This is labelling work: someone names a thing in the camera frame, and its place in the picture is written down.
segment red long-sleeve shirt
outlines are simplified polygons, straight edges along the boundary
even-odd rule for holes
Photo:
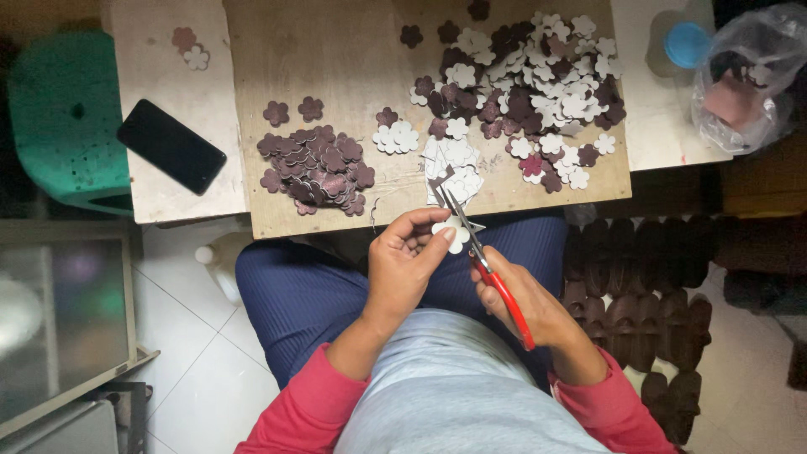
[[[370,378],[357,381],[339,373],[325,357],[328,345],[316,349],[261,413],[236,454],[333,451]],[[608,362],[605,380],[570,386],[550,372],[555,399],[591,437],[613,452],[675,454],[675,446],[667,441],[616,360],[602,349],[600,353]]]

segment black phone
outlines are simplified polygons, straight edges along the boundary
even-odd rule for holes
[[[118,128],[118,140],[198,195],[204,194],[227,155],[172,116],[141,99]]]

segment white plastic container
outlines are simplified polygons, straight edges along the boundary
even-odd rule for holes
[[[196,261],[205,266],[213,282],[234,306],[244,305],[236,284],[236,259],[252,241],[251,233],[228,233],[196,250]]]

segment person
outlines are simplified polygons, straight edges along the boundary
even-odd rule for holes
[[[235,452],[676,452],[555,298],[564,220],[498,216],[478,235],[540,346],[525,351],[495,288],[446,257],[456,229],[432,235],[449,216],[398,217],[367,278],[289,241],[241,253],[238,288],[282,391]]]

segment blue bottle cap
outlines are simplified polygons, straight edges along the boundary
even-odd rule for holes
[[[664,36],[664,51],[681,68],[693,69],[708,52],[712,38],[694,22],[679,22]]]

